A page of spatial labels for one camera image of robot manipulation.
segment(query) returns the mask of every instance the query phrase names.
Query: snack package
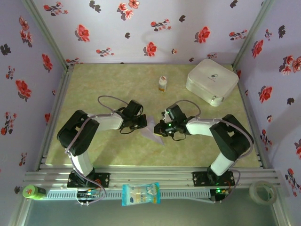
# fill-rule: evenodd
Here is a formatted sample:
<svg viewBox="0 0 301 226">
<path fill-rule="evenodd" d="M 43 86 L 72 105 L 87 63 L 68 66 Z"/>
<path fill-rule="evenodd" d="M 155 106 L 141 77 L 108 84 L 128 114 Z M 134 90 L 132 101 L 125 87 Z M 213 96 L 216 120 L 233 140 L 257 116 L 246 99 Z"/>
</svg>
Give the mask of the snack package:
<svg viewBox="0 0 301 226">
<path fill-rule="evenodd" d="M 152 202 L 160 204 L 159 183 L 149 185 L 123 185 L 122 206 Z"/>
</svg>

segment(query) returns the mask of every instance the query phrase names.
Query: floor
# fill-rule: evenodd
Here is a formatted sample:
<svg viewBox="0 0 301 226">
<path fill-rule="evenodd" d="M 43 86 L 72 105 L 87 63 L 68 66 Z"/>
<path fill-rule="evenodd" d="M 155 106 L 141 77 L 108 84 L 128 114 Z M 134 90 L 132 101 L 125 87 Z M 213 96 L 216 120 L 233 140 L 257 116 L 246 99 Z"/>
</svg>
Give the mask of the floor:
<svg viewBox="0 0 301 226">
<path fill-rule="evenodd" d="M 60 128 L 78 109 L 86 113 L 109 113 L 97 102 L 100 95 L 112 95 L 127 102 L 134 99 L 144 106 L 147 116 L 154 116 L 155 122 L 162 119 L 161 112 L 180 99 L 197 103 L 202 118 L 221 118 L 233 114 L 250 131 L 238 87 L 219 107 L 212 107 L 185 87 L 188 73 L 194 65 L 76 65 L 64 99 L 52 139 L 46 163 L 70 164 L 68 156 L 56 139 Z M 165 93 L 158 91 L 158 79 L 168 79 Z M 103 103 L 118 109 L 124 104 L 103 99 Z M 186 116 L 198 113 L 189 103 L 179 103 Z M 175 142 L 171 137 L 163 137 L 160 145 L 143 137 L 140 131 L 121 135 L 118 131 L 97 132 L 88 149 L 91 162 L 100 165 L 135 166 L 208 166 L 220 150 L 212 137 L 188 136 Z M 237 167 L 258 167 L 255 152 L 240 160 Z"/>
<path fill-rule="evenodd" d="M 278 226 L 272 206 L 256 204 L 238 189 L 222 204 L 162 200 L 121 206 L 121 200 L 81 207 L 74 201 L 33 201 L 25 226 Z"/>
</svg>

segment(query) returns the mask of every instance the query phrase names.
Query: tabletop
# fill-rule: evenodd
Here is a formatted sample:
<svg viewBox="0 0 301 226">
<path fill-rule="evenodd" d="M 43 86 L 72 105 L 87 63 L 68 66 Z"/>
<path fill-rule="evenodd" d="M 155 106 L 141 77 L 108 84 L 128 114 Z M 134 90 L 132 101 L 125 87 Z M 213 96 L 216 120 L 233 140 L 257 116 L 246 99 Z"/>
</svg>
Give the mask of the tabletop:
<svg viewBox="0 0 301 226">
<path fill-rule="evenodd" d="M 70 164 L 56 135 L 73 113 L 81 109 L 86 113 L 102 114 L 110 111 L 97 102 L 100 95 L 110 95 L 126 102 L 136 100 L 144 107 L 147 116 L 154 116 L 155 123 L 162 119 L 161 112 L 177 100 L 187 99 L 201 108 L 201 118 L 221 118 L 234 115 L 250 131 L 242 98 L 236 86 L 219 107 L 207 102 L 186 89 L 188 73 L 195 65 L 128 65 L 128 64 L 80 64 L 75 65 L 63 101 L 55 135 L 51 141 L 46 163 Z M 231 65 L 224 65 L 232 70 Z M 167 77 L 166 92 L 158 90 L 160 76 Z M 103 98 L 105 105 L 113 109 L 124 103 Z M 186 116 L 195 115 L 198 109 L 186 102 L 178 104 Z M 175 142 L 162 137 L 160 145 L 143 137 L 139 130 L 122 135 L 118 130 L 97 132 L 88 148 L 92 164 L 130 166 L 209 166 L 220 153 L 212 137 L 193 135 Z M 237 167 L 258 167 L 255 151 L 236 164 Z"/>
</svg>

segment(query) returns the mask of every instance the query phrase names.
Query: white plastic box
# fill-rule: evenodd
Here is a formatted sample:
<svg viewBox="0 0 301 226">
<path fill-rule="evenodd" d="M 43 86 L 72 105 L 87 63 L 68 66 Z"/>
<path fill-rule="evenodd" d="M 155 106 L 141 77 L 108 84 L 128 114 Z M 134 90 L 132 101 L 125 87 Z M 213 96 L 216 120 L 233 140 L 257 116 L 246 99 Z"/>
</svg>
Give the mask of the white plastic box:
<svg viewBox="0 0 301 226">
<path fill-rule="evenodd" d="M 188 74 L 186 88 L 211 106 L 217 107 L 229 96 L 238 83 L 238 76 L 205 59 Z"/>
</svg>

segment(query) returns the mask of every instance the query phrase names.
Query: floral wallpaper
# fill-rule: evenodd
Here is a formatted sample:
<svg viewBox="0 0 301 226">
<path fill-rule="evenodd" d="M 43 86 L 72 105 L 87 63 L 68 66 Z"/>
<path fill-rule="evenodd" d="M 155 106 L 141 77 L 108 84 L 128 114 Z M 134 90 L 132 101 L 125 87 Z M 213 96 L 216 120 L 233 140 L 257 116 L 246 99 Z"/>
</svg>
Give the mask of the floral wallpaper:
<svg viewBox="0 0 301 226">
<path fill-rule="evenodd" d="M 233 63 L 262 1 L 33 0 L 68 65 Z"/>
<path fill-rule="evenodd" d="M 24 175 L 34 170 L 63 67 L 22 2 L 1 3 L 0 224 L 6 226 L 22 197 Z"/>
<path fill-rule="evenodd" d="M 296 222 L 301 222 L 300 10 L 298 0 L 276 1 L 237 67 L 258 138 L 282 174 Z"/>
</svg>

